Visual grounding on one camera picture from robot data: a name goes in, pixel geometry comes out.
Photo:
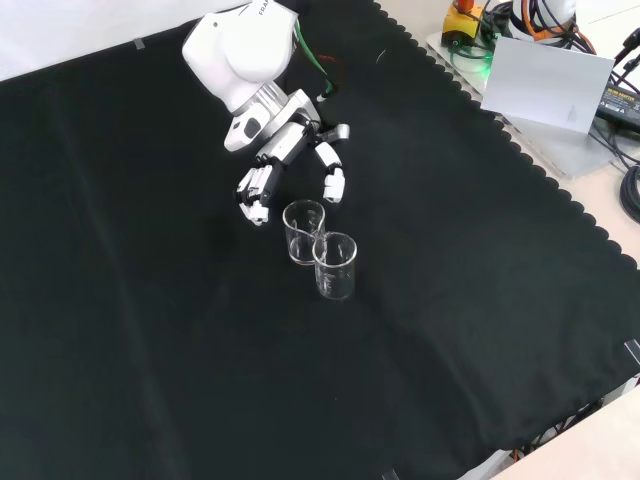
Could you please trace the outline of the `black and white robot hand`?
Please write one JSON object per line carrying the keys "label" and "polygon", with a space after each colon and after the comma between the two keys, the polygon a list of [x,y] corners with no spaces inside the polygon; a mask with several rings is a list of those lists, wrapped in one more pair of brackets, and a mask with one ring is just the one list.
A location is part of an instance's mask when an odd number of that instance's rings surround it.
{"label": "black and white robot hand", "polygon": [[307,146],[325,167],[323,198],[340,203],[345,190],[341,159],[333,144],[350,137],[350,126],[338,124],[323,130],[316,120],[298,116],[287,122],[256,154],[255,164],[239,182],[235,197],[247,220],[256,226],[269,221],[269,203],[288,166]]}

